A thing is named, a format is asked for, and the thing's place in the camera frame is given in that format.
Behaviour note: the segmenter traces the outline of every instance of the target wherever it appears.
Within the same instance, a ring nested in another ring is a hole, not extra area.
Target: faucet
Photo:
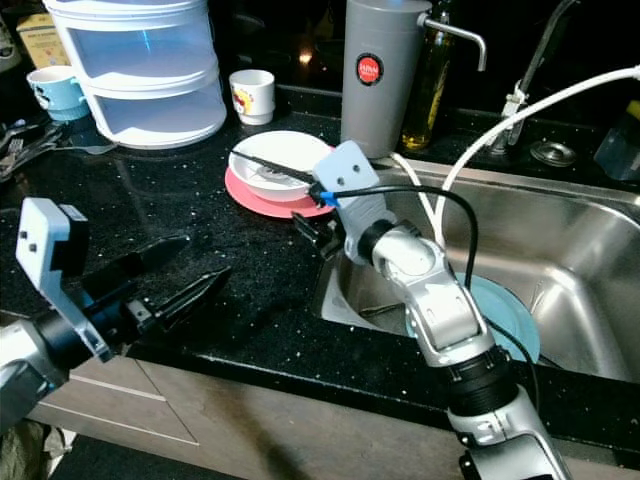
[[[528,94],[526,92],[531,85],[531,81],[533,80],[533,76],[535,75],[536,70],[544,62],[544,54],[547,50],[547,45],[549,44],[549,41],[553,36],[553,32],[556,29],[558,21],[560,20],[562,15],[564,15],[567,9],[574,3],[579,3],[579,0],[562,0],[549,17],[547,25],[544,28],[542,37],[538,42],[538,46],[533,54],[531,62],[529,62],[529,66],[527,67],[527,71],[525,72],[524,77],[516,82],[513,93],[507,95],[507,102],[504,104],[504,107],[502,109],[503,118],[510,117],[516,114],[520,107],[526,103],[528,97]],[[507,145],[515,145],[520,138],[523,122],[524,121],[518,122],[511,129],[507,129],[497,135],[489,143],[491,154],[503,155],[506,152]]]

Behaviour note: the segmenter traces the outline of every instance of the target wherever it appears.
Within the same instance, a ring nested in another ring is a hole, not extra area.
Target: dark background
[[[477,47],[458,41],[442,105],[499,112],[521,78],[545,22],[559,0],[457,0],[452,23],[484,36],[487,71],[475,71]],[[37,3],[2,0],[3,17],[15,23]],[[279,83],[341,90],[346,0],[210,0],[221,72],[266,68]],[[640,63],[640,1],[581,0],[569,8],[545,65],[533,80],[531,101],[598,73]],[[303,64],[301,54],[311,55]],[[0,74],[0,120],[37,109],[23,80],[32,67]],[[541,116],[571,123],[610,126],[640,83],[616,82],[584,93]]]

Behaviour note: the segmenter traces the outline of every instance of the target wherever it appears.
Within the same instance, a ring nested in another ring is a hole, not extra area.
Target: red label
[[[364,85],[375,85],[383,74],[382,60],[372,53],[365,53],[358,57],[356,62],[356,75]]]

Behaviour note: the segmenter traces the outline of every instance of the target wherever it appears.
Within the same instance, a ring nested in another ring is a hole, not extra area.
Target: cardboard box
[[[38,13],[18,20],[16,31],[36,68],[70,65],[51,15]]]

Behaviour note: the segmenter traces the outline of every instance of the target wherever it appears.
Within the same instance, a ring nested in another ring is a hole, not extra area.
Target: sink basin
[[[448,170],[411,164],[425,185],[441,185]],[[379,174],[383,183],[407,183],[395,168]],[[454,191],[478,217],[474,273],[503,285],[531,311],[541,358],[640,383],[640,195],[470,169]],[[387,205],[433,238],[415,194],[390,194]],[[464,270],[467,225],[449,203],[444,228],[456,271]],[[338,254],[323,267],[313,309],[326,320],[407,335],[397,303],[373,268]]]

